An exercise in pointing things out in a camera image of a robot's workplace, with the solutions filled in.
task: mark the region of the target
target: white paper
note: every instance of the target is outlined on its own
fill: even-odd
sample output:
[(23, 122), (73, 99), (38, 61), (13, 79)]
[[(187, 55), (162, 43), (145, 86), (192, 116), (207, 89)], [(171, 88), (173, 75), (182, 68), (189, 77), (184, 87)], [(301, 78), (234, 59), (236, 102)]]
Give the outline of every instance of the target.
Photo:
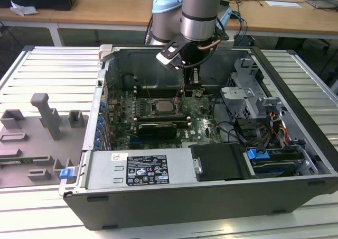
[(38, 11), (34, 6), (22, 6), (22, 5), (17, 5), (13, 1), (11, 1), (11, 11), (16, 13), (17, 15), (24, 16), (29, 15), (29, 14), (36, 14)]
[(112, 153), (111, 160), (112, 161), (126, 161), (128, 157), (128, 153)]
[(266, 1), (270, 6), (280, 6), (280, 7), (293, 7), (293, 8), (302, 8), (297, 3), (290, 2), (280, 2), (280, 1)]

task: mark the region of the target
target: metal bracket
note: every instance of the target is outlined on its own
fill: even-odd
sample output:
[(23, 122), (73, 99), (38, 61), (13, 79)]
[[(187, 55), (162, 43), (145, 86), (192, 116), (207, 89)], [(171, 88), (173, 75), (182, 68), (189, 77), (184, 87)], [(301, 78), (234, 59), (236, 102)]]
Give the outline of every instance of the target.
[(258, 115), (265, 115), (267, 113), (266, 108), (274, 108), (278, 110), (277, 107), (281, 107), (283, 103), (280, 101), (279, 97), (260, 97), (256, 101), (256, 107), (258, 109)]
[(221, 89), (225, 99), (238, 100), (253, 97), (253, 93), (249, 88), (241, 87), (223, 87)]

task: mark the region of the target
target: aluminum profile table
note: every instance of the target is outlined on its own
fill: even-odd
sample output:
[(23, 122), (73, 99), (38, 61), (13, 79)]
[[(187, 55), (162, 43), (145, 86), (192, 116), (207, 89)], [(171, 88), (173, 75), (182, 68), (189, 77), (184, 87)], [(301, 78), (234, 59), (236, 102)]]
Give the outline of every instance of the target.
[[(286, 51), (263, 52), (323, 131), (328, 129), (328, 123), (325, 122), (330, 122), (329, 125), (338, 122), (327, 119), (338, 117), (336, 106), (330, 103), (336, 100), (336, 97), (332, 96), (330, 90), (306, 64)], [(0, 113), (5, 106), (16, 104), (15, 106), (22, 109), (25, 116), (36, 115), (34, 107), (28, 105), (30, 93), (36, 91), (49, 93), (50, 102), (60, 114), (67, 114), (70, 109), (78, 106), (85, 113), (89, 113), (95, 75), (100, 69), (97, 66), (97, 53), (98, 48), (70, 47), (35, 47), (31, 52), (22, 52), (0, 81)], [(332, 138), (334, 135), (330, 135), (330, 131), (326, 135), (334, 141)], [(290, 214), (89, 231), (59, 196), (58, 187), (54, 185), (0, 189), (0, 238), (338, 237), (338, 192), (318, 196)], [(158, 213), (154, 215), (161, 218), (165, 214), (161, 213), (159, 208)]]

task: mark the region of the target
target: black plastic cover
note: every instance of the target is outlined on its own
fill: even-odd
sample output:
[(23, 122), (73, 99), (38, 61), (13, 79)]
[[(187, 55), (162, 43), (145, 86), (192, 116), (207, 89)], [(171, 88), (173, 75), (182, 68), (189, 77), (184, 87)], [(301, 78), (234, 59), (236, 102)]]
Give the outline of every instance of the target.
[(190, 147), (193, 159), (199, 159), (202, 173), (197, 181), (250, 179), (250, 173), (239, 144), (206, 144)]

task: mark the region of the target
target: robotic arm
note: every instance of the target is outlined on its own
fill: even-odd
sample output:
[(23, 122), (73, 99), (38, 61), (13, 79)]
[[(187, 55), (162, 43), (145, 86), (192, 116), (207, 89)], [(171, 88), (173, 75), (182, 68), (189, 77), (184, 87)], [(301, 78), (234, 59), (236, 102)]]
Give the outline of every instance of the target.
[[(165, 44), (156, 58), (183, 70), (186, 91), (199, 87), (200, 65), (228, 39), (217, 18), (219, 5), (220, 0), (154, 0), (151, 44)], [(226, 12), (230, 16), (231, 8)]]

